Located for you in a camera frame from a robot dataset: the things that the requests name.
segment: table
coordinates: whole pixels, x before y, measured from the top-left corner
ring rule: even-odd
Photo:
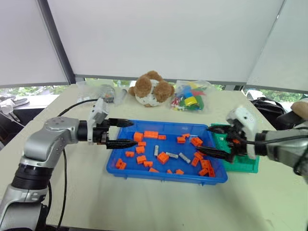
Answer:
[[[11,183],[23,145],[43,123],[77,102],[78,88],[70,86],[0,152],[0,198]],[[172,111],[167,105],[145,108],[128,95],[110,106],[110,117],[167,122],[226,122],[236,106],[247,107],[261,130],[274,128],[239,91],[208,97],[206,114]],[[87,119],[92,103],[65,114]],[[115,138],[117,129],[110,130]],[[307,186],[292,169],[262,157],[257,174],[228,172],[229,180],[216,186],[114,177],[106,171],[110,150],[80,142],[66,148],[68,195],[63,226],[126,231],[299,231],[307,225]],[[49,224],[57,224],[63,201],[63,157],[53,172],[53,201]]]

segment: bag of lego bricks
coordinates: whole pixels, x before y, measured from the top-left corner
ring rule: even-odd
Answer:
[[[216,88],[204,80],[178,80],[171,108],[176,111],[206,112],[207,96],[214,91],[217,91]]]

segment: green lego baseplate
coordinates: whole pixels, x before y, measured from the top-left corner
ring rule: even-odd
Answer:
[[[212,135],[217,149],[228,153],[231,152],[228,142],[226,141],[227,134],[217,134],[212,132]],[[248,156],[235,156],[233,163],[224,160],[223,165],[227,171],[257,173],[259,167],[259,156],[257,156],[255,160],[249,159]]]

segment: blue tray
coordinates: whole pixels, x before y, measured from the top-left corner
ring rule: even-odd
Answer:
[[[168,122],[153,122],[153,121],[140,121],[133,120],[135,123],[133,126],[127,128],[121,128],[118,134],[118,139],[133,139],[135,131],[144,132],[148,131],[158,131],[160,135],[166,135],[166,140],[143,138],[142,141],[146,142],[145,156],[148,161],[153,161],[153,168],[159,171],[149,172],[149,167],[144,167],[142,164],[138,165],[136,157],[139,156],[135,152],[135,147],[127,149],[117,149],[113,150],[108,163],[107,171],[116,177],[134,177],[143,179],[154,179],[154,180],[169,180],[169,181],[180,181],[180,182],[190,182],[197,184],[211,184],[215,185],[217,183],[224,183],[227,181],[228,176],[226,170],[223,166],[221,160],[205,156],[205,159],[210,160],[212,167],[215,171],[216,177],[202,177],[198,175],[201,170],[200,163],[197,167],[193,167],[191,164],[187,164],[181,158],[169,160],[162,165],[158,162],[154,156],[154,146],[159,146],[159,152],[170,152],[174,154],[184,153],[191,160],[193,159],[193,154],[196,152],[196,148],[189,142],[188,139],[185,144],[177,143],[177,137],[185,133],[190,133],[191,135],[198,136],[204,142],[203,145],[209,147],[215,147],[214,140],[209,131],[207,131],[207,126],[202,124],[183,124],[183,123],[168,123]],[[135,156],[133,158],[126,157],[126,151],[134,151]],[[124,170],[116,168],[116,162],[118,158],[121,158],[127,166]],[[184,175],[178,174],[168,174],[166,171],[171,169],[174,173],[176,169],[181,169],[184,171]]]

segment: stuffed animal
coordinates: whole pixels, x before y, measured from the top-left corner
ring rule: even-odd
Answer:
[[[146,107],[161,105],[174,93],[172,85],[163,80],[156,71],[139,77],[134,87],[129,88],[129,93]]]

